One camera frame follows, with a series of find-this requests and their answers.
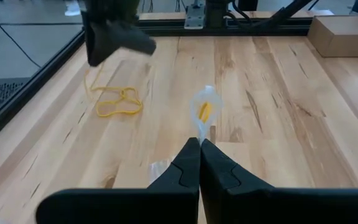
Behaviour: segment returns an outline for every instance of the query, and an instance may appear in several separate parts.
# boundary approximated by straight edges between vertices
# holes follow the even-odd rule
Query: wooden tabletop
[[[136,87],[141,113],[97,116],[96,99],[117,96],[86,96],[82,46],[6,125],[0,219],[34,223],[61,189],[148,186],[149,165],[197,135],[189,102],[205,85],[224,102],[209,138],[241,166],[277,187],[358,187],[358,58],[321,58],[306,37],[155,40],[152,57],[113,54],[96,84]]]

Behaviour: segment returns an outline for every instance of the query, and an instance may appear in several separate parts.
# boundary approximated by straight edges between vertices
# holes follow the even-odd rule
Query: rubber band
[[[133,87],[110,87],[110,86],[97,86],[97,87],[93,87],[93,85],[96,83],[96,81],[99,80],[100,74],[103,70],[104,67],[104,62],[102,63],[102,66],[100,68],[100,70],[98,71],[98,74],[96,75],[96,78],[94,79],[92,85],[90,88],[88,88],[88,85],[86,84],[86,77],[89,74],[89,70],[85,71],[84,74],[84,87],[85,87],[85,92],[88,98],[90,98],[91,100],[93,100],[92,96],[90,95],[90,92],[92,91],[118,91],[119,92],[119,96],[120,98],[118,100],[108,100],[108,101],[96,101],[96,114],[99,117],[102,118],[106,118],[109,116],[112,116],[114,114],[127,114],[127,115],[135,115],[137,113],[139,113],[142,108],[143,108],[143,104],[142,102],[139,100],[138,94],[137,94],[137,90]],[[128,91],[133,91],[135,94],[135,98],[132,98],[130,96],[128,96],[127,92]],[[112,112],[108,112],[106,114],[103,114],[100,112],[100,107],[104,106],[104,105],[117,105],[118,103],[122,102],[122,101],[129,101],[135,105],[138,106],[138,108],[136,110],[116,110],[116,111],[112,111]]]

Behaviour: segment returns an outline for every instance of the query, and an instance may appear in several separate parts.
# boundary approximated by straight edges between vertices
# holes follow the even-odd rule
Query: plastic wrap
[[[199,91],[191,99],[191,119],[197,127],[200,144],[204,141],[212,122],[219,115],[222,107],[222,99],[212,86],[205,86],[204,90]],[[154,162],[149,166],[150,184],[166,171],[174,158],[175,156],[170,159]]]
[[[221,97],[213,86],[205,86],[190,102],[191,119],[198,130],[200,144],[204,141],[212,122],[219,115],[223,107]]]

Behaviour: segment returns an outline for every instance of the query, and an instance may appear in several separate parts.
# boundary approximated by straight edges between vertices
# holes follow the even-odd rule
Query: floor
[[[139,11],[150,9],[150,0]],[[184,0],[189,5],[192,0]],[[315,9],[330,9],[335,14],[347,14],[354,0],[320,0]],[[154,0],[153,12],[174,12],[175,1]],[[291,0],[259,0],[258,10],[274,11]],[[0,78],[30,77],[56,54],[78,31],[81,25],[61,25],[62,22],[81,22],[81,16],[65,16],[63,0],[4,0],[0,2],[0,23],[57,23],[57,25],[13,26],[2,28],[34,61],[28,59],[0,28]]]

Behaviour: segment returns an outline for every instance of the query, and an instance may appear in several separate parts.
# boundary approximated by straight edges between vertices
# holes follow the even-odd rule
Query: cardboard box
[[[358,16],[317,16],[308,38],[323,57],[358,57]]]

